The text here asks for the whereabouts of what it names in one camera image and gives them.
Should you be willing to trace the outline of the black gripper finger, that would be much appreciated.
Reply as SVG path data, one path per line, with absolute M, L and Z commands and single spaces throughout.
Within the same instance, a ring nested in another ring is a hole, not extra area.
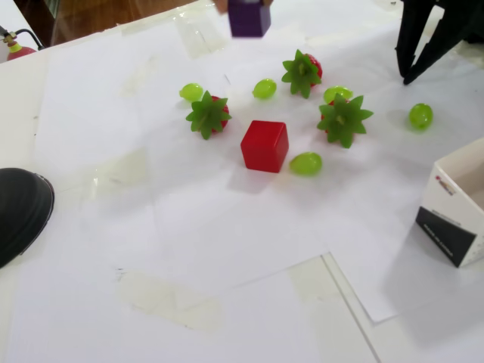
M 433 8 L 436 6 L 444 14 L 420 56 L 414 58 L 409 74 L 402 77 L 405 85 L 411 84 L 460 41 L 483 40 L 482 1 L 433 1 Z
M 404 0 L 396 55 L 400 75 L 405 78 L 412 67 L 415 51 L 427 24 L 433 1 Z

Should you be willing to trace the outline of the person's hand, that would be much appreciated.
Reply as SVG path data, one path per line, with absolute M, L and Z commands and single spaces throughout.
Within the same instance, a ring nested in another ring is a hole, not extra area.
M 263 0 L 264 6 L 270 6 L 273 0 Z M 217 11 L 220 14 L 225 14 L 228 12 L 228 0 L 213 0 L 213 4 L 216 6 Z

